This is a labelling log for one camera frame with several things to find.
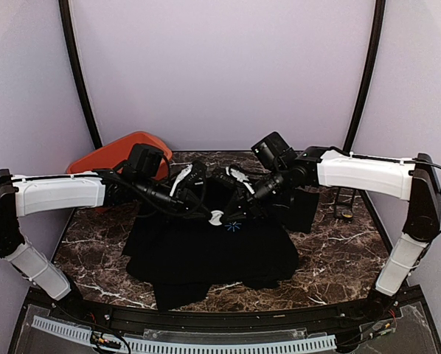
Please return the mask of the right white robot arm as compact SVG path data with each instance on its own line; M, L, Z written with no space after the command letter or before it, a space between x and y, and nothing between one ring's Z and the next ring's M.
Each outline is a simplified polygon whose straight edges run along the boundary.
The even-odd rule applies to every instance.
M221 175L235 193L214 220L228 224L274 215L287 229L309 227L313 216L303 213L310 207L292 199L301 187L363 190L408 202L402 234L361 303L361 314L368 320L385 314L403 282L441 234L441 187L431 157L421 153L415 159L392 159L317 146L297 153L276 131L251 149L268 175L252 183L244 172L227 167Z

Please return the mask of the black t-shirt with blue logo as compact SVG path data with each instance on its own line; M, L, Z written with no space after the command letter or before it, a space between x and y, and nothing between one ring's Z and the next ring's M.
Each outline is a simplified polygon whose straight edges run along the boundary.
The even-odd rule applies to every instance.
M274 199L268 216L213 226L205 220L145 217L140 209L122 253L126 271L153 286L158 310L203 300L212 285L276 288L299 267L289 232L310 233L320 194L295 189Z

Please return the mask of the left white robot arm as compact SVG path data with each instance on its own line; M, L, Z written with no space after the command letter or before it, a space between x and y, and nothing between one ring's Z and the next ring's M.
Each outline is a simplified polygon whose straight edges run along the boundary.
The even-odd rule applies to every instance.
M14 176L0 170L0 258L59 303L73 322L88 316L88 304L78 297L71 280L25 237L20 218L58 209L112 207L132 200L175 218L209 221L204 205L206 168L200 162L185 167L173 183L156 181L168 159L157 147L135 144L127 159L111 169L54 176Z

